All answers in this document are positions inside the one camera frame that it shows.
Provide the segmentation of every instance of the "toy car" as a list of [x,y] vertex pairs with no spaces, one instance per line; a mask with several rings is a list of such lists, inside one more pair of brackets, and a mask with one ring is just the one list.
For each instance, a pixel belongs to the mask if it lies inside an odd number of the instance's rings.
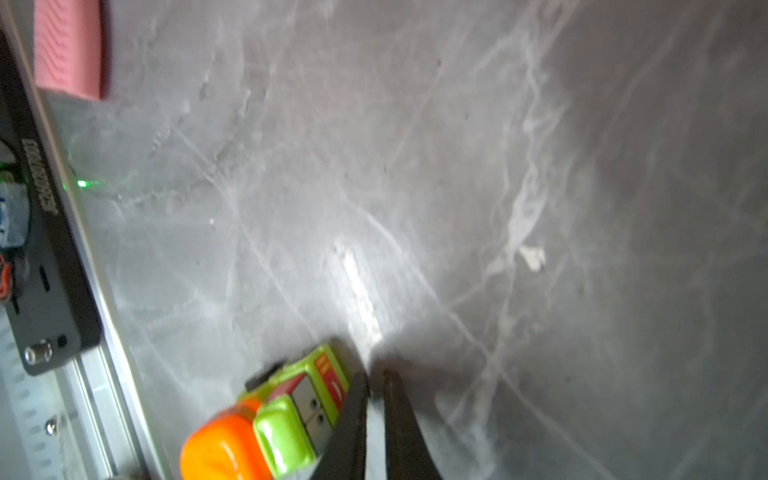
[[268,480],[322,455],[349,391],[330,345],[276,365],[246,383],[246,392],[187,439],[184,480]]

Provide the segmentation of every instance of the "marble tabletop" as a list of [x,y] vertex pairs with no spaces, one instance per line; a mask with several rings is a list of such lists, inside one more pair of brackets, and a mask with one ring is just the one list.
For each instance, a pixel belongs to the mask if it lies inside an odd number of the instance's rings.
[[175,476],[336,337],[445,478],[768,477],[764,2],[105,6],[49,101]]

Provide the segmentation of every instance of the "metal bolt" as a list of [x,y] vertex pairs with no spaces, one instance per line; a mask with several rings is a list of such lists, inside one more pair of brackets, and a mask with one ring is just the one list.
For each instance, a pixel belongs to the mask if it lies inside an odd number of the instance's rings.
[[53,347],[47,340],[43,340],[37,345],[28,346],[24,349],[24,361],[30,366],[47,362],[52,356]]
[[58,422],[56,421],[56,417],[52,416],[43,426],[45,429],[45,434],[48,436],[56,435],[56,429],[58,429]]

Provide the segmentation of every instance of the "toy car wheel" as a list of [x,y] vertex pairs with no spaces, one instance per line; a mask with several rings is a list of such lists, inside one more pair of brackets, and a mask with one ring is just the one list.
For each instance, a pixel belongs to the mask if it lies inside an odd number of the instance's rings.
[[285,363],[285,360],[280,360],[279,362],[274,363],[270,368],[250,377],[245,381],[245,391],[250,392],[259,388],[259,386],[269,380],[277,370],[280,370],[280,368],[282,368]]

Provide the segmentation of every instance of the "metal edge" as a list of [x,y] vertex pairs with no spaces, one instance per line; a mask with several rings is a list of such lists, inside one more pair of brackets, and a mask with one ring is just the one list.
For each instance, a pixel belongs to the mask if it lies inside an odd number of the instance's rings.
[[8,34],[8,39],[15,50],[19,67],[23,73],[22,80],[25,84],[25,90],[32,113],[35,116],[38,129],[40,130],[39,133],[41,134],[45,153],[51,161],[51,169],[53,170],[54,175],[58,177],[57,189],[59,197],[64,204],[72,236],[77,244],[78,252],[81,254],[83,268],[88,277],[88,282],[91,286],[96,307],[98,308],[104,327],[104,342],[102,345],[106,344],[107,349],[106,351],[103,351],[103,355],[108,362],[110,360],[109,363],[113,367],[112,369],[108,369],[110,377],[112,377],[112,384],[118,392],[118,401],[121,401],[122,406],[126,408],[128,412],[128,418],[130,419],[134,433],[137,437],[141,454],[144,457],[147,473],[151,478],[170,480],[171,474],[169,472],[169,464],[166,458],[158,451],[150,432],[149,425],[147,424],[147,417],[141,403],[141,395],[139,394],[134,381],[133,371],[135,370],[135,367],[132,365],[132,360],[128,358],[126,349],[118,335],[114,323],[117,307],[114,304],[114,300],[112,299],[108,288],[105,287],[106,281],[104,274],[99,265],[94,248],[91,245],[91,241],[86,233],[84,216],[79,207],[79,202],[72,193],[73,189],[68,188],[62,191],[62,189],[58,187],[58,185],[64,183],[71,184],[71,182],[67,181],[69,180],[69,175],[61,156],[60,142],[58,141],[57,132],[51,121],[51,112],[47,103],[41,97],[40,92],[31,82],[33,79],[32,67],[27,52],[25,51],[22,37],[19,34],[18,27],[15,23],[11,6],[6,1],[3,1],[2,4],[3,9],[0,12],[0,17],[2,17],[3,25],[6,27],[5,31]]

